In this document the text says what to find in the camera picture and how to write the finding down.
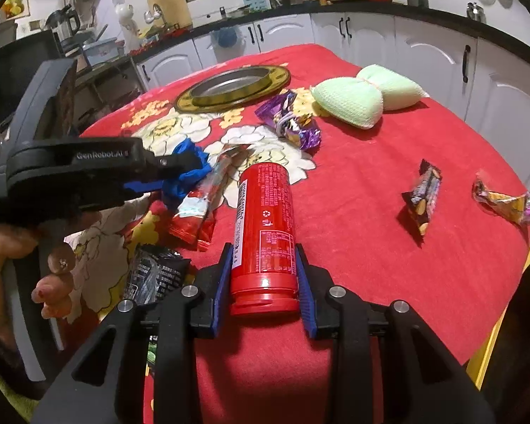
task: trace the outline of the chocolate wafer wrapper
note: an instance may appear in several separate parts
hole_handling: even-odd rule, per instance
[[[420,163],[420,179],[412,191],[402,194],[410,216],[416,222],[420,235],[424,237],[428,223],[434,214],[436,200],[442,180],[441,171],[427,160]]]
[[[299,116],[293,112],[296,98],[297,93],[289,89],[267,100],[255,114],[279,137],[287,138],[303,151],[314,150],[320,146],[322,133],[311,113]]]
[[[477,178],[473,183],[473,198],[488,205],[510,222],[521,226],[530,225],[530,190],[521,196],[509,196],[490,191],[482,180]]]

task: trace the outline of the red tablecloth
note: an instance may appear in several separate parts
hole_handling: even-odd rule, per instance
[[[84,136],[136,131],[168,113],[165,101],[172,103],[191,84],[249,64],[288,64],[290,87],[305,89],[359,71],[316,45],[234,59],[142,96]],[[137,110],[153,101],[159,103],[150,106],[151,115],[138,117]],[[157,106],[167,108],[158,113]],[[241,120],[229,116],[210,121],[211,133],[199,145],[206,147],[226,132],[255,131],[260,122],[254,110],[243,110]],[[232,119],[235,124],[226,129],[223,123]],[[313,164],[285,154],[294,177],[300,178],[291,187],[296,240],[304,245],[308,260],[366,301],[407,300],[465,362],[516,290],[530,243],[530,228],[520,229],[485,212],[472,199],[475,174],[481,172],[494,190],[508,194],[521,194],[524,186],[480,135],[432,99],[385,113],[368,131],[332,117],[318,122],[322,146]],[[232,133],[241,126],[246,130]],[[438,166],[444,178],[434,217],[419,244],[401,193],[413,186],[422,158]],[[222,205],[216,216],[208,252],[185,253],[197,267],[217,262],[223,244],[232,240],[235,210]],[[329,343],[309,341],[300,320],[278,324],[266,318],[228,318],[217,340],[197,341],[195,346],[206,424],[323,421]]]

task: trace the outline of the purple candy wrapper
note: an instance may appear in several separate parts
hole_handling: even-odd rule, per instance
[[[473,198],[488,205],[500,216],[518,225],[530,225],[530,190],[521,196],[510,196],[490,191],[477,178],[473,183]]]
[[[297,116],[293,112],[293,103],[297,94],[288,90],[276,95],[261,105],[255,114],[273,128],[279,137],[286,137],[301,150],[312,150],[320,146],[320,128],[312,118],[312,114]]]

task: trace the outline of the floral pattern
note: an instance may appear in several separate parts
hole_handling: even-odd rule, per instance
[[[243,116],[241,116],[241,112],[243,110],[244,108],[236,108],[235,110],[229,110],[224,113],[224,117],[222,119],[222,122],[220,123],[220,127],[222,129],[227,129],[230,126],[233,126],[234,124],[239,124],[243,118]]]
[[[122,129],[127,129],[132,126],[138,126],[151,116],[160,114],[170,102],[168,100],[154,100],[147,103],[141,110],[135,112],[129,121],[121,125]]]
[[[77,257],[72,270],[75,289],[70,295],[72,309],[67,317],[69,323],[81,314],[81,297],[96,313],[113,305],[110,289],[117,286],[128,271],[128,249],[124,247],[124,236],[119,232],[127,224],[142,218],[149,204],[147,194],[121,207],[104,210],[99,222],[65,238]]]
[[[250,144],[249,148],[239,154],[228,172],[228,181],[225,184],[224,198],[230,207],[237,207],[238,184],[241,173],[252,164],[274,162],[285,166],[289,172],[290,184],[306,179],[306,171],[316,168],[312,157],[284,139],[280,139],[267,126],[241,126],[228,129],[226,134],[217,142],[205,148],[210,154],[208,161],[216,164],[219,153],[224,145]]]
[[[297,87],[292,89],[297,93],[297,97],[293,103],[294,114],[302,116],[304,114],[313,114],[314,116],[329,117],[330,114],[324,110],[320,104],[314,100],[310,89],[305,87]],[[285,93],[287,89],[281,90],[281,94]]]
[[[163,156],[172,153],[187,137],[193,142],[204,140],[210,135],[210,121],[221,116],[217,113],[179,113],[171,108],[166,116],[142,127],[133,135],[142,138],[144,148],[153,151],[156,156]]]

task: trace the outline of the white cabinet door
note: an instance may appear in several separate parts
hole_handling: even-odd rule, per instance
[[[212,38],[212,33],[194,39],[196,52],[198,52],[203,68],[248,54],[259,54],[259,45],[253,24],[239,25],[233,29],[237,34],[237,42],[229,48],[220,47],[218,42]]]
[[[261,52],[314,43],[309,14],[273,17],[254,22]]]
[[[346,13],[346,60],[357,66],[377,64],[396,69],[394,17],[385,14]]]
[[[202,70],[192,40],[173,46],[137,65],[146,89],[166,86],[191,73]]]
[[[466,122],[501,154],[530,188],[530,65],[479,39]]]
[[[477,40],[418,20],[396,17],[395,24],[397,72],[416,81],[434,100],[465,120]]]
[[[318,13],[311,14],[314,42],[328,48],[336,56],[347,60],[346,46],[348,44],[345,34],[344,13]]]

